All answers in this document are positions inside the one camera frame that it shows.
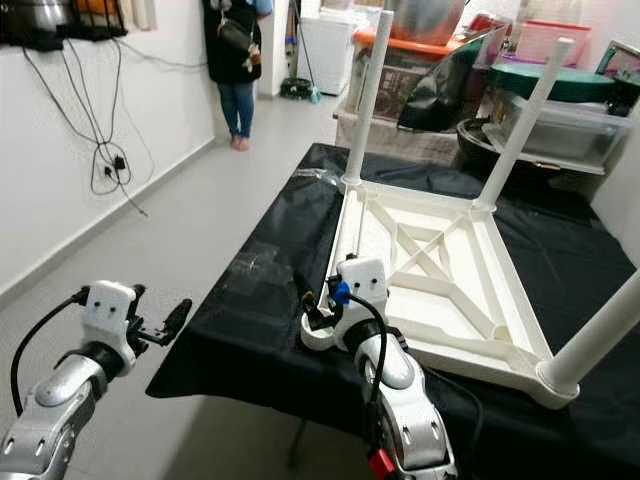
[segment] table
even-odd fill
[[[337,175],[348,151],[313,145],[301,168]],[[363,178],[472,198],[482,181],[432,165],[368,155]],[[292,177],[213,287],[153,378],[157,398],[235,398],[361,431],[359,381],[338,351],[313,353],[299,340],[293,271],[316,291],[342,197],[327,182]],[[509,184],[496,223],[551,349],[556,352],[633,273],[619,243],[586,202],[548,187]],[[525,394],[457,379],[483,402],[476,472],[486,478],[640,478],[640,332],[632,332],[582,383],[570,407],[554,412]],[[455,452],[475,422],[469,399],[427,374]]]

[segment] white wall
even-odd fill
[[[273,4],[273,14],[260,23],[263,62],[258,91],[266,96],[277,95],[280,92],[280,84],[288,75],[284,42],[289,1],[273,0]]]
[[[125,41],[163,58],[200,63],[205,58],[201,8],[200,0],[156,0],[157,31],[130,35]],[[106,127],[115,47],[108,42],[76,44]],[[88,130],[60,53],[32,55],[73,121]],[[135,177],[131,194],[213,138],[208,84],[206,70],[185,73],[125,52],[126,103],[155,162],[152,168],[120,106],[115,141],[125,148],[131,163]],[[89,192],[92,150],[63,123],[21,51],[0,50],[0,293],[124,202],[118,192],[106,197]]]
[[[590,63],[597,65],[615,39],[640,48],[637,21],[640,2],[637,0],[584,0],[586,22],[600,25],[592,38]],[[640,117],[636,128],[618,159],[593,198],[592,207],[609,231],[615,235],[634,264],[640,267]]]

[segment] blue connector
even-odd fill
[[[347,282],[340,282],[336,292],[333,294],[333,299],[339,305],[349,305],[349,294],[351,290],[349,290],[349,285]]]

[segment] green lid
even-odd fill
[[[496,88],[528,99],[542,76],[544,68],[545,65],[534,64],[494,65],[489,74],[489,82]],[[601,103],[607,101],[614,84],[612,79],[603,75],[562,68],[549,99],[559,102]]]

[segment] blue jeans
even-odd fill
[[[253,82],[218,83],[222,113],[232,137],[249,138],[253,121]]]

